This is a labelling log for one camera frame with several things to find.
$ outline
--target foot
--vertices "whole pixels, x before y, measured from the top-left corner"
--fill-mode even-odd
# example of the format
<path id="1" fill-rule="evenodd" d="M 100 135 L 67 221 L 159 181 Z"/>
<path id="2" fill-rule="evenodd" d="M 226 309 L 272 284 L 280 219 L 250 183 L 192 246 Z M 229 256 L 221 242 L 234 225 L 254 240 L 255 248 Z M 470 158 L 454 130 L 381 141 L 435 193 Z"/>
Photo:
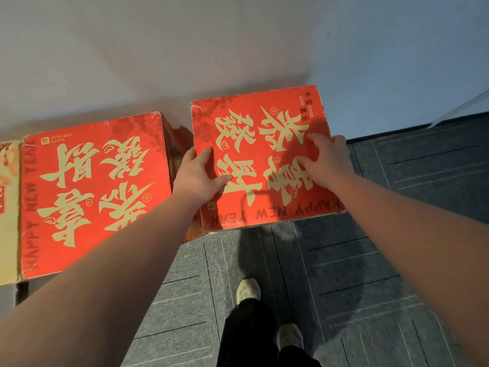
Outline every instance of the foot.
<path id="1" fill-rule="evenodd" d="M 302 333 L 294 323 L 283 324 L 277 331 L 277 347 L 282 350 L 286 346 L 304 349 Z"/>
<path id="2" fill-rule="evenodd" d="M 244 299 L 254 298 L 260 300 L 262 297 L 262 291 L 258 282 L 254 278 L 243 279 L 236 291 L 236 305 L 239 305 Z"/>

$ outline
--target gray carpet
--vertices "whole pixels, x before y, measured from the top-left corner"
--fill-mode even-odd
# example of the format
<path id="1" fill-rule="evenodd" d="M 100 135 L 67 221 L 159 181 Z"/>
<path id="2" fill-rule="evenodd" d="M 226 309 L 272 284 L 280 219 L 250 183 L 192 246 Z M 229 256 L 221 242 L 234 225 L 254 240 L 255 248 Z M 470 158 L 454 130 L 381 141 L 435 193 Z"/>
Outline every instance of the gray carpet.
<path id="1" fill-rule="evenodd" d="M 356 172 L 489 223 L 489 118 L 350 145 Z M 216 364 L 245 276 L 278 322 L 295 322 L 323 366 L 470 366 L 455 338 L 348 214 L 185 244 L 124 366 Z"/>

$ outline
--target beige box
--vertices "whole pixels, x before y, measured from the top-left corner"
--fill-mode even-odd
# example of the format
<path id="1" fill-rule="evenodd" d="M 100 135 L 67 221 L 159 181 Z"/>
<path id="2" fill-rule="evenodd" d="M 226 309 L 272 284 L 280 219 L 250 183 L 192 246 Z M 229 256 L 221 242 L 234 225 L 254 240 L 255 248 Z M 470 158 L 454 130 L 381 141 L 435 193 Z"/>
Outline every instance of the beige box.
<path id="1" fill-rule="evenodd" d="M 19 141 L 0 142 L 0 286 L 19 277 Z"/>

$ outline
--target black pants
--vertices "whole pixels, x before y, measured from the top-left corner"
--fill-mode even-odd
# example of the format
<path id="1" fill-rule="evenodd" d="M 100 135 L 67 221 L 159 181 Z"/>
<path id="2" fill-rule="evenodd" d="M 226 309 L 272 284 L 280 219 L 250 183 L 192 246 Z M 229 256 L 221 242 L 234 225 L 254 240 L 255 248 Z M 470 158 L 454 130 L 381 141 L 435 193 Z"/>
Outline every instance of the black pants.
<path id="1" fill-rule="evenodd" d="M 275 331 L 275 316 L 264 302 L 243 300 L 224 324 L 217 367 L 321 367 L 317 360 L 295 346 L 286 346 L 278 353 L 273 343 Z"/>

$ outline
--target person's left hand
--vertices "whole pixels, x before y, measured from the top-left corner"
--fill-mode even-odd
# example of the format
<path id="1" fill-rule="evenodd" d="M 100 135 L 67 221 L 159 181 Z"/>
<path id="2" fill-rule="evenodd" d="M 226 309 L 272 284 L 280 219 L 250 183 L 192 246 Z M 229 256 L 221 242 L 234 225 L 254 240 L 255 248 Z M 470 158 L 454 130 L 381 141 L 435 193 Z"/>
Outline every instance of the person's left hand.
<path id="1" fill-rule="evenodd" d="M 173 183 L 173 194 L 194 198 L 198 208 L 214 197 L 217 191 L 233 178 L 232 175 L 209 178 L 205 165 L 211 152 L 212 147 L 209 146 L 196 156 L 195 148 L 190 148 L 183 156 Z"/>

